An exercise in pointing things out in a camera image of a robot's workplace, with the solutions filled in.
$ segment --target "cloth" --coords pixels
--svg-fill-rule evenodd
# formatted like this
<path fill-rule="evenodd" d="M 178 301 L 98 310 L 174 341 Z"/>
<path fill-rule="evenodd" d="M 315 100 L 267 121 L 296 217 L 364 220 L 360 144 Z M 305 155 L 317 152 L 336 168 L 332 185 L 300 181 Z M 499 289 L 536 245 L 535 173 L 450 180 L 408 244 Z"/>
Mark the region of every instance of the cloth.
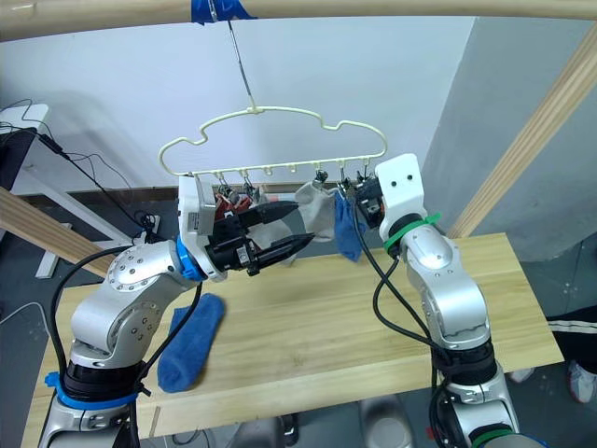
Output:
<path fill-rule="evenodd" d="M 350 261 L 357 262 L 361 256 L 361 244 L 354 231 L 353 206 L 350 202 L 342 199 L 336 191 L 336 215 L 334 232 L 336 233 L 336 244 L 340 253 Z M 364 233 L 367 227 L 359 222 L 358 229 Z"/>
<path fill-rule="evenodd" d="M 298 210 L 307 233 L 315 233 L 313 241 L 326 243 L 334 239 L 334 194 L 338 189 L 323 189 L 307 182 L 295 193 Z"/>
<path fill-rule="evenodd" d="M 170 332 L 178 325 L 188 307 L 176 308 Z M 215 331 L 224 315 L 224 302 L 214 294 L 203 294 L 184 327 L 161 354 L 158 363 L 158 385 L 164 392 L 189 389 L 201 373 L 201 368 L 214 341 Z"/>
<path fill-rule="evenodd" d="M 260 191 L 257 196 L 259 200 L 257 204 L 253 204 L 252 207 L 269 202 L 268 198 L 265 194 L 263 194 L 262 191 Z M 282 240 L 286 236 L 290 235 L 292 235 L 292 231 L 281 220 L 273 221 L 268 224 L 256 224 L 255 226 L 252 226 L 247 233 L 247 237 L 251 238 L 260 249 L 267 249 L 274 241 Z M 296 257 L 296 255 L 293 255 L 292 257 L 280 261 L 279 264 L 289 266 Z"/>
<path fill-rule="evenodd" d="M 597 305 L 548 317 L 548 323 L 564 359 L 597 374 Z"/>

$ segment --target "green tape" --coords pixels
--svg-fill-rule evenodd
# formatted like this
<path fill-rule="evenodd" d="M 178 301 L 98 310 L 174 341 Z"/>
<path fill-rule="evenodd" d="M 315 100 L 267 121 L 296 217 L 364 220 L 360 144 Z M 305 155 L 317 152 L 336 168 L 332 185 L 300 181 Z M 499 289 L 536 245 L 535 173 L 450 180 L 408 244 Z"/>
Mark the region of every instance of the green tape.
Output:
<path fill-rule="evenodd" d="M 392 237 L 383 243 L 383 248 L 386 252 L 390 252 L 390 248 L 404 235 L 406 235 L 409 231 L 416 229 L 417 227 L 424 226 L 425 224 L 435 224 L 441 218 L 440 213 L 435 213 L 431 217 L 426 217 L 425 219 L 421 219 L 419 221 L 413 221 L 409 225 L 404 226 L 402 229 L 397 231 Z"/>
<path fill-rule="evenodd" d="M 478 436 L 475 441 L 473 441 L 471 448 L 480 448 L 480 446 L 486 441 L 492 441 L 498 437 L 504 437 L 510 434 L 512 434 L 511 429 L 495 429 L 493 431 L 486 432 L 485 434 Z"/>

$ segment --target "sneaker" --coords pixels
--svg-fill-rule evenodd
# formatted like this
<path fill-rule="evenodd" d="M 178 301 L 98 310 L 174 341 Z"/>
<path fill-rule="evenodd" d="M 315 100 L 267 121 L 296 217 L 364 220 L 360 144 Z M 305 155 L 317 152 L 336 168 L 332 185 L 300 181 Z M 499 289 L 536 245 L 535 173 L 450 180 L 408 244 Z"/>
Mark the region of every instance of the sneaker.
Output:
<path fill-rule="evenodd" d="M 597 390 L 597 374 L 585 371 L 572 361 L 568 366 L 568 390 L 578 403 L 588 403 Z"/>
<path fill-rule="evenodd" d="M 532 367 L 531 369 L 520 369 L 519 371 L 513 371 L 509 373 L 507 377 L 514 383 L 519 384 L 528 380 L 534 371 L 535 367 Z"/>

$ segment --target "wooden pole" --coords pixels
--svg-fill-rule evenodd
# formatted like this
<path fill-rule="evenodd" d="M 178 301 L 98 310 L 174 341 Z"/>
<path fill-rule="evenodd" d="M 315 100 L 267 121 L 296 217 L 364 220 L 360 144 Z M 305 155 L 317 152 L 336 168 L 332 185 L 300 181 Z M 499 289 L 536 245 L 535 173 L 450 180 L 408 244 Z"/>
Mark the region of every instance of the wooden pole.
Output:
<path fill-rule="evenodd" d="M 189 22 L 190 3 L 191 0 L 0 0 L 0 38 L 14 40 Z M 597 20 L 595 0 L 242 0 L 242 4 L 250 15 L 261 19 L 519 16 Z"/>
<path fill-rule="evenodd" d="M 0 228 L 73 263 L 102 249 L 23 199 L 0 188 Z M 85 269 L 105 276 L 114 256 L 92 261 Z"/>
<path fill-rule="evenodd" d="M 448 232 L 469 236 L 562 127 L 597 83 L 597 23 L 563 68 L 543 102 L 495 165 Z"/>

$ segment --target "person's leg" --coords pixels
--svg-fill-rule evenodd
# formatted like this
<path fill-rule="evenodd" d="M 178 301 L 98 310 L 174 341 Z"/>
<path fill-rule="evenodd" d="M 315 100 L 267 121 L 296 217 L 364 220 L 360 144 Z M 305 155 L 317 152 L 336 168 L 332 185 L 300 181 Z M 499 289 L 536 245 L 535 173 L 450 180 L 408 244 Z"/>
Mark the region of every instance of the person's leg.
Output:
<path fill-rule="evenodd" d="M 579 403 L 588 403 L 597 390 L 597 306 L 548 318 L 563 357 L 570 360 L 568 388 Z"/>

